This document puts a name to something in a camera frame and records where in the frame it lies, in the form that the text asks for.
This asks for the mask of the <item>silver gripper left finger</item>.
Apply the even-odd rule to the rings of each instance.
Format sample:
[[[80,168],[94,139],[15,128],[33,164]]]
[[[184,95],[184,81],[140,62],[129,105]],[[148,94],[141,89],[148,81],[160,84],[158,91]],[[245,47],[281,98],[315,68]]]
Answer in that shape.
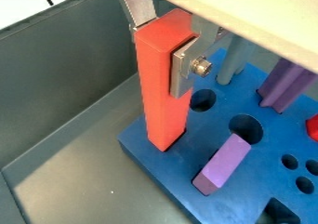
[[[118,0],[118,3],[124,10],[130,32],[134,33],[156,19],[152,0]]]

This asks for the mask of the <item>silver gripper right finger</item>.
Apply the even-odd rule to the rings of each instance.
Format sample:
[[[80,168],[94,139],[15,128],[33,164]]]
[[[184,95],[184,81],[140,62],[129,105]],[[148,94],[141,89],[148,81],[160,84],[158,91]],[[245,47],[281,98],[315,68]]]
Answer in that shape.
[[[180,98],[192,87],[192,75],[205,77],[211,71],[206,57],[228,32],[215,23],[192,14],[189,29],[193,35],[170,55],[169,95]]]

